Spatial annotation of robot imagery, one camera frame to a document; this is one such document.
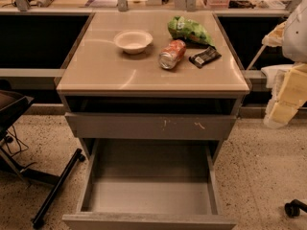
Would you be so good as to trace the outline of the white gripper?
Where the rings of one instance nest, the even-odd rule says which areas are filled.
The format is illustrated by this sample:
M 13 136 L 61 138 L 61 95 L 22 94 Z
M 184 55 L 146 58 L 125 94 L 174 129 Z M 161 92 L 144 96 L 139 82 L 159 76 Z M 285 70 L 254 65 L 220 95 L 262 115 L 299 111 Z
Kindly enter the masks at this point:
M 272 88 L 264 124 L 280 128 L 288 124 L 307 102 L 307 30 L 302 22 L 289 20 L 278 24 L 262 39 L 265 47 L 281 47 L 293 64 L 267 66 L 262 70 L 266 87 Z

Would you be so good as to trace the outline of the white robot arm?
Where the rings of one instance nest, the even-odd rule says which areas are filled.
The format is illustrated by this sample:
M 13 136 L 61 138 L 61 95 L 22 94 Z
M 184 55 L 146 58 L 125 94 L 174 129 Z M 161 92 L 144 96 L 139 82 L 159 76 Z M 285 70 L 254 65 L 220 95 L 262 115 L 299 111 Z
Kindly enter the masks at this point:
M 302 0 L 285 22 L 265 35 L 262 44 L 280 46 L 283 56 L 294 63 L 287 71 L 277 71 L 265 111 L 264 124 L 280 128 L 307 102 L 307 0 Z

